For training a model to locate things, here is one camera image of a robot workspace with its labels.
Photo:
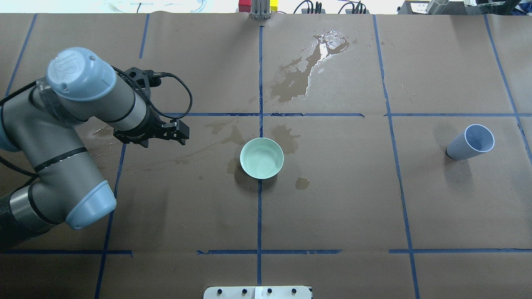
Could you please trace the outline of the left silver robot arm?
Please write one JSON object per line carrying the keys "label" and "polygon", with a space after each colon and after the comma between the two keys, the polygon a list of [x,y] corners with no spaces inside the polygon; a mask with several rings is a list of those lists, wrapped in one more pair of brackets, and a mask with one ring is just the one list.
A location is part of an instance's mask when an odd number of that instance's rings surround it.
{"label": "left silver robot arm", "polygon": [[79,230],[110,214],[116,197],[75,127],[97,118],[123,144],[148,147],[149,140],[184,145],[190,129],[179,116],[164,114],[150,88],[167,72],[122,71],[83,47],[64,49],[46,75],[1,101],[1,148],[23,152],[33,172],[22,187],[1,197],[1,251],[42,236],[66,223]]}

